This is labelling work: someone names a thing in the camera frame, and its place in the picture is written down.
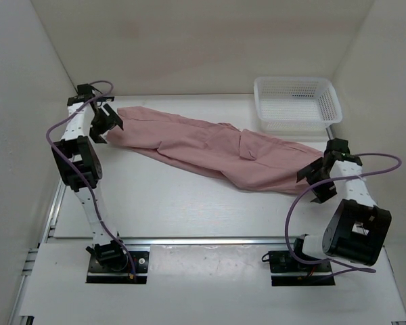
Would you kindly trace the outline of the pink trousers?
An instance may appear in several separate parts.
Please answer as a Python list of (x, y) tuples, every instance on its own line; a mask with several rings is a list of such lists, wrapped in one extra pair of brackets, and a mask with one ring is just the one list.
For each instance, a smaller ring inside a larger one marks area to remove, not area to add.
[(307, 187), (302, 168), (323, 156), (312, 147), (229, 123), (211, 123), (134, 106), (119, 108), (122, 127), (107, 141), (170, 166), (230, 181), (251, 192), (297, 195)]

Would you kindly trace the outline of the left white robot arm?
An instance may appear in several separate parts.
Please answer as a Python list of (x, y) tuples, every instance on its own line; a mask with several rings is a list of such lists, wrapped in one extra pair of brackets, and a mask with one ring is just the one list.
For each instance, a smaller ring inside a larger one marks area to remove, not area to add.
[(114, 101), (108, 90), (95, 86), (101, 81), (77, 86), (77, 94), (67, 99), (68, 117), (46, 132), (58, 172), (83, 206), (93, 243), (87, 247), (92, 258), (113, 272), (129, 271), (131, 258), (116, 228), (108, 222), (100, 181), (102, 166), (93, 144), (104, 144), (104, 135), (123, 121), (108, 104)]

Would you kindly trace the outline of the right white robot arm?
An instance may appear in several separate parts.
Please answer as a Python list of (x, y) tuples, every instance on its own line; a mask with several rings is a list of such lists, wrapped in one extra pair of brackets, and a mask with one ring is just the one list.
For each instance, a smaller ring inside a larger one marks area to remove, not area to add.
[(349, 262), (373, 266), (378, 260), (392, 216), (378, 207), (361, 176), (363, 163), (353, 155), (344, 139), (327, 142), (323, 157), (296, 173), (296, 180), (305, 180), (312, 189), (313, 200), (323, 204), (340, 195), (341, 201), (321, 236), (305, 234), (294, 242), (290, 262), (300, 271), (315, 261), (335, 257)]

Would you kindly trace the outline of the white plastic mesh basket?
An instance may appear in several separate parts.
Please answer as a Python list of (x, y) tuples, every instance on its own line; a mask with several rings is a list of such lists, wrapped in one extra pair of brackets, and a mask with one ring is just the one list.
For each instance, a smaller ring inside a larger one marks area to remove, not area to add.
[(342, 121), (336, 90), (321, 77), (258, 77), (254, 102), (267, 133), (314, 133)]

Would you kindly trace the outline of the black corner bracket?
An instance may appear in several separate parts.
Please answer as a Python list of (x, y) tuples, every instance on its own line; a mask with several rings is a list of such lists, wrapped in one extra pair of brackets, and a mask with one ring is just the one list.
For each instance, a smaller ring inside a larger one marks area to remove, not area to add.
[(114, 96), (103, 96), (98, 99), (99, 102), (113, 102), (114, 100)]

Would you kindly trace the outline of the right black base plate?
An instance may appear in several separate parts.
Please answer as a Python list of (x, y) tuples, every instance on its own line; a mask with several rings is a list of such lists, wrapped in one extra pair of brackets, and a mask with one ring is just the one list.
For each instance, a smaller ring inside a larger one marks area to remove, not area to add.
[(304, 264), (288, 251), (268, 251), (261, 257), (269, 264), (272, 287), (334, 286), (330, 262)]

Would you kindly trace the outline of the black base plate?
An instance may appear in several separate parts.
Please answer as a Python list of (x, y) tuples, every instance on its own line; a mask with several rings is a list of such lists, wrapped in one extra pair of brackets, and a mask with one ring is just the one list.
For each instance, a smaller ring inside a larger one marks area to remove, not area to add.
[(272, 287), (334, 286), (330, 262), (304, 264), (288, 251), (268, 251), (261, 257), (269, 264)]
[(146, 284), (148, 267), (150, 264), (149, 251), (131, 251), (135, 273), (132, 265), (127, 261), (118, 266), (105, 266), (99, 264), (95, 257), (91, 256), (87, 268), (87, 284)]

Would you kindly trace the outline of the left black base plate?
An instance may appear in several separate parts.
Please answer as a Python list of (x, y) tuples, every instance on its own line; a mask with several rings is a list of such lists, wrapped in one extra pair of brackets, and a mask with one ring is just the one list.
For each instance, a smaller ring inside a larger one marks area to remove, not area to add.
[(149, 251), (131, 251), (135, 273), (132, 265), (127, 261), (118, 266), (105, 266), (99, 264), (95, 257), (91, 256), (87, 268), (87, 284), (146, 284), (148, 267), (150, 264)]

